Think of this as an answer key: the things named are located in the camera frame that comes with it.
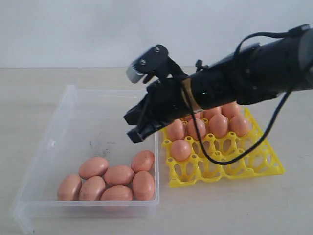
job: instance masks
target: black cable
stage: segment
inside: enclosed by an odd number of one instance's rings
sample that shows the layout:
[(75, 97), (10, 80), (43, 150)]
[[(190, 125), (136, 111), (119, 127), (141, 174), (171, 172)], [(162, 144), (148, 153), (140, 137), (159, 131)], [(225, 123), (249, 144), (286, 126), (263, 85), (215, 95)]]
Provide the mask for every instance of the black cable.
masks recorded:
[[(254, 33), (254, 34), (251, 34), (247, 37), (245, 37), (239, 44), (238, 46), (236, 47), (236, 50), (234, 52), (234, 55), (233, 55), (233, 68), (234, 68), (234, 71), (235, 72), (238, 72), (236, 75), (237, 76), (241, 76), (241, 74), (239, 73), (239, 67), (238, 67), (238, 60), (237, 60), (237, 57), (239, 55), (239, 52), (240, 52), (240, 48), (241, 48), (241, 45), (243, 44), (244, 41), (246, 41), (247, 39), (250, 39), (250, 38), (253, 38), (253, 37), (257, 37), (257, 36), (265, 36), (265, 37), (270, 37), (270, 38), (276, 38), (276, 39), (279, 39), (279, 38), (286, 38), (286, 37), (289, 37), (289, 36), (292, 36), (292, 34), (290, 32), (284, 32), (284, 33), (270, 33), (270, 32), (258, 32), (258, 33)], [(268, 123), (268, 126), (265, 130), (265, 132), (263, 133), (263, 135), (260, 137), (260, 139), (253, 145), (251, 146), (249, 149), (247, 149), (244, 153), (240, 154), (239, 156), (235, 157), (234, 159), (230, 160), (230, 161), (227, 161), (227, 162), (219, 162), (219, 161), (216, 161), (214, 160), (213, 158), (211, 158), (208, 153), (206, 152), (205, 148), (204, 148), (204, 145), (203, 145), (203, 142), (201, 140), (201, 136), (200, 136), (200, 132), (199, 132), (199, 129), (197, 127), (197, 123), (196, 123), (196, 117), (195, 117), (195, 114), (194, 114), (194, 111), (193, 111), (193, 107), (192, 107), (192, 103), (191, 103), (191, 100), (190, 100), (190, 97), (188, 95), (188, 92), (185, 88), (185, 86), (181, 83), (181, 87), (182, 87), (182, 90), (184, 92), (184, 95), (186, 97), (186, 100), (187, 100), (187, 103), (188, 103), (188, 106), (189, 106), (189, 111), (190, 111), (190, 114), (191, 114), (191, 117), (192, 117), (192, 120), (194, 122), (194, 127), (196, 129), (196, 133), (197, 133), (197, 137), (198, 137), (198, 140), (199, 140), (199, 144), (200, 144), (200, 147), (201, 147), (201, 150), (203, 152), (203, 154), (207, 157), (207, 159), (209, 161), (211, 161), (212, 163), (214, 164), (217, 164), (217, 165), (230, 165), (230, 164), (233, 164), (237, 161), (239, 161), (241, 158), (243, 158), (244, 156), (246, 156), (247, 154), (251, 153), (254, 149), (256, 149), (264, 140), (265, 138), (268, 136), (269, 132), (271, 131), (276, 119), (277, 119), (277, 116), (281, 110), (281, 108), (283, 107), (283, 105), (285, 104), (285, 102), (287, 101), (288, 97), (290, 96), (290, 94), (292, 93), (294, 87), (296, 85), (296, 82), (294, 83), (291, 83), (289, 89), (286, 91), (285, 95), (283, 96), (283, 98), (281, 99), (281, 101), (279, 102), (279, 104), (277, 105), (276, 109), (274, 110), (274, 113)]]

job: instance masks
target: beige table surface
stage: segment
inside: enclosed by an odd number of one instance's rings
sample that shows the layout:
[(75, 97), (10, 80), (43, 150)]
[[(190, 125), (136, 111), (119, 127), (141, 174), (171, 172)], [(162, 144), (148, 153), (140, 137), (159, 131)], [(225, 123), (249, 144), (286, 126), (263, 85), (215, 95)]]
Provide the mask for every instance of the beige table surface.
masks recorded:
[[(19, 234), (8, 211), (66, 84), (138, 89), (125, 69), (0, 69), (0, 234)], [(286, 173), (169, 188), (160, 162), (160, 204), (147, 219), (35, 219), (36, 234), (296, 235), (313, 229), (313, 91), (294, 93), (269, 141)], [(277, 100), (250, 107), (264, 129)]]

